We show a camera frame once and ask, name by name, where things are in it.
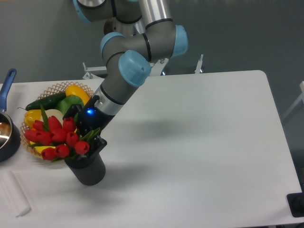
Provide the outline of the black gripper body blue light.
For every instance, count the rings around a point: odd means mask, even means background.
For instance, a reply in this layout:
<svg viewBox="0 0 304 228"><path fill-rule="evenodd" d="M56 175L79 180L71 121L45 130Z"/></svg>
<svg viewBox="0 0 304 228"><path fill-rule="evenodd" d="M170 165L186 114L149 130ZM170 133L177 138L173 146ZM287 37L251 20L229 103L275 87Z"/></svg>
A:
<svg viewBox="0 0 304 228"><path fill-rule="evenodd" d="M95 103L99 102L99 98L98 95L91 97L78 113L77 128L82 136L97 128L103 130L114 118L114 115L105 114L95 106Z"/></svg>

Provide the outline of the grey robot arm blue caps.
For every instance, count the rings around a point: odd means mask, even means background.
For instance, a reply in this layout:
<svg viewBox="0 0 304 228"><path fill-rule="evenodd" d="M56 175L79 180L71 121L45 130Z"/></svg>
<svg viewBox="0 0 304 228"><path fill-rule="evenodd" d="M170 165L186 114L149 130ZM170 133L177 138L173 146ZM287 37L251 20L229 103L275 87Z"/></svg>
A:
<svg viewBox="0 0 304 228"><path fill-rule="evenodd" d="M94 22L115 18L124 25L143 23L143 33L110 32L101 40L101 56L107 77L78 112L77 129L82 136L103 130L145 82L151 63L183 55L188 37L176 25L166 0L75 0L80 18Z"/></svg>

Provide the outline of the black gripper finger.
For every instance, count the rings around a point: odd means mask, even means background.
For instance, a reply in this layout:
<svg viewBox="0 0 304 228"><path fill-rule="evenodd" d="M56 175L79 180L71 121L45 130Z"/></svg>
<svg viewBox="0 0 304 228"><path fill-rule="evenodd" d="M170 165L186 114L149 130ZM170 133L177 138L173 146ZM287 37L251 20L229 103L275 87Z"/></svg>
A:
<svg viewBox="0 0 304 228"><path fill-rule="evenodd" d="M80 104L73 104L69 107L67 112L64 114L63 119L68 117L72 117L75 122L78 120L78 113L82 110L82 106Z"/></svg>
<svg viewBox="0 0 304 228"><path fill-rule="evenodd" d="M88 152L84 155L84 158L90 159L97 156L106 145L107 141L105 139L103 139L100 135L96 136L90 142L90 148Z"/></svg>

